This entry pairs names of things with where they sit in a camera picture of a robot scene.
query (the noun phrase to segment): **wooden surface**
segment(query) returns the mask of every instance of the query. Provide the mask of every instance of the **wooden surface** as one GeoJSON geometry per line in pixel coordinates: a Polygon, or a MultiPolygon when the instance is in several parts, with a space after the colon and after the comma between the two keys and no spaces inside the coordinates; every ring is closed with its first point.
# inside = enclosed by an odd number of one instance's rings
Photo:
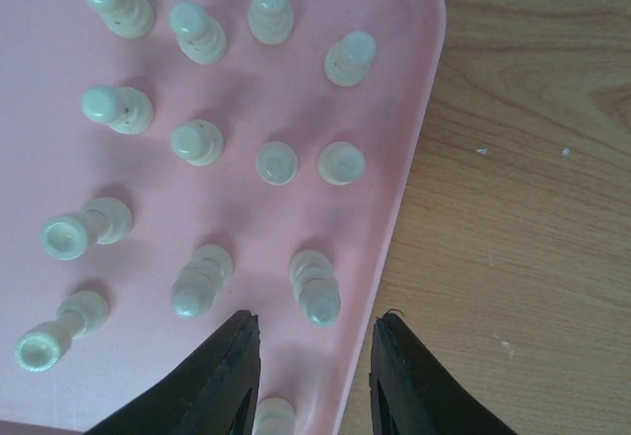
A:
{"type": "MultiPolygon", "coordinates": [[[[447,6],[375,315],[522,435],[629,434],[631,0],[447,6]]],[[[370,344],[343,435],[372,433],[370,344]]]]}

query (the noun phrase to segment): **small crumb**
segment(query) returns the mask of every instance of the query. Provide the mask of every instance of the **small crumb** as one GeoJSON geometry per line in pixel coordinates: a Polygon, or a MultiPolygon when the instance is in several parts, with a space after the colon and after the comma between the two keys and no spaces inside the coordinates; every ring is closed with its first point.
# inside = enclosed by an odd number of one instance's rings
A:
{"type": "Polygon", "coordinates": [[[495,331],[493,331],[493,337],[500,342],[500,345],[508,352],[509,358],[513,359],[515,356],[515,347],[508,341],[500,338],[495,331]]]}

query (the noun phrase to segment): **wood grain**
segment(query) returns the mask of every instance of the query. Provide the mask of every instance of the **wood grain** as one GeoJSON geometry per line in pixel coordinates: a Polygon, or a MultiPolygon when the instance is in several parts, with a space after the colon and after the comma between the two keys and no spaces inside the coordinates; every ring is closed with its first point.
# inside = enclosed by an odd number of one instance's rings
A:
{"type": "MultiPolygon", "coordinates": [[[[631,433],[631,0],[447,6],[374,315],[520,434],[631,433]]],[[[343,435],[372,433],[370,345],[343,435]]]]}

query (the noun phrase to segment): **pink tray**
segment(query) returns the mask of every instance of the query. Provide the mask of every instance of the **pink tray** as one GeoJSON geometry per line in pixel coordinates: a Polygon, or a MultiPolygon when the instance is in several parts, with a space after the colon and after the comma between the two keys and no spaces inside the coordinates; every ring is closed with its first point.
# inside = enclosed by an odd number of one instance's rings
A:
{"type": "Polygon", "coordinates": [[[181,0],[149,1],[155,28],[125,40],[82,0],[0,0],[0,433],[90,428],[238,309],[260,317],[259,398],[288,399],[298,434],[337,433],[441,52],[444,0],[292,0],[294,33],[275,47],[251,36],[249,0],[193,0],[229,37],[214,66],[179,51],[167,13],[181,0]],[[365,82],[340,89],[322,61],[353,30],[376,38],[378,56],[365,82]],[[89,122],[79,103],[95,83],[143,90],[155,102],[154,124],[124,136],[89,122]],[[173,128],[197,117],[226,136],[224,156],[206,168],[169,146],[173,128]],[[254,169],[272,139],[300,159],[285,186],[254,169]],[[335,140],[366,156],[367,172],[347,186],[317,173],[318,153],[335,140]],[[42,223],[99,195],[132,206],[131,235],[74,261],[48,257],[42,223]],[[233,253],[235,275],[208,314],[183,321],[171,310],[171,286],[206,243],[233,253]],[[294,301],[288,264],[304,247],[333,262],[342,297],[335,326],[311,325],[294,301]],[[18,337],[78,288],[109,297],[104,328],[75,341],[50,371],[20,369],[18,337]]]}

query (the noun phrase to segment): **white peg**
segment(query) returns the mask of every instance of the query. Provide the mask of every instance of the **white peg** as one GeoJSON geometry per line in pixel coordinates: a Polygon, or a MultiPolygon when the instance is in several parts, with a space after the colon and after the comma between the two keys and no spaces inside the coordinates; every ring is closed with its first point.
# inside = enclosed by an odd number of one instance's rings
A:
{"type": "Polygon", "coordinates": [[[276,45],[292,33],[294,12],[289,0],[251,0],[247,22],[259,42],[276,45]]]}
{"type": "Polygon", "coordinates": [[[301,311],[313,324],[330,326],[337,321],[342,306],[339,285],[324,254],[316,250],[296,253],[289,264],[289,278],[301,311]]]}
{"type": "Polygon", "coordinates": [[[81,109],[90,121],[121,134],[139,134],[154,120],[147,95],[131,87],[95,85],[83,94],[81,109]]]}
{"type": "Polygon", "coordinates": [[[377,43],[355,31],[334,45],[324,58],[324,73],[338,87],[352,87],[364,80],[377,55],[377,43]]]}
{"type": "Polygon", "coordinates": [[[199,248],[179,272],[171,291],[171,305],[183,319],[198,317],[210,309],[233,275],[235,265],[225,249],[217,245],[199,248]]]}
{"type": "Polygon", "coordinates": [[[256,171],[272,185],[284,185],[298,171],[298,157],[294,150],[280,141],[264,144],[256,155],[256,171]]]}
{"type": "Polygon", "coordinates": [[[169,12],[169,25],[181,51],[195,63],[216,63],[228,49],[224,28],[196,3],[175,4],[169,12]]]}
{"type": "Polygon", "coordinates": [[[98,292],[81,290],[64,300],[57,319],[25,333],[15,348],[18,364],[28,371],[46,371],[68,351],[74,338],[97,331],[109,316],[109,305],[98,292]]]}
{"type": "Polygon", "coordinates": [[[358,179],[366,169],[362,151],[348,142],[333,142],[317,160],[320,176],[332,185],[345,185],[358,179]]]}
{"type": "Polygon", "coordinates": [[[254,435],[294,435],[296,415],[284,399],[269,398],[258,403],[254,416],[254,435]]]}
{"type": "Polygon", "coordinates": [[[193,166],[208,166],[224,152],[224,136],[212,122],[195,119],[174,129],[171,148],[193,166]]]}
{"type": "Polygon", "coordinates": [[[51,256],[76,259],[92,245],[111,245],[124,238],[133,226],[131,211],[122,201],[101,197],[81,211],[55,216],[41,229],[39,240],[51,256]]]}
{"type": "Polygon", "coordinates": [[[154,27],[154,10],[147,0],[85,0],[113,33],[138,38],[154,27]]]}

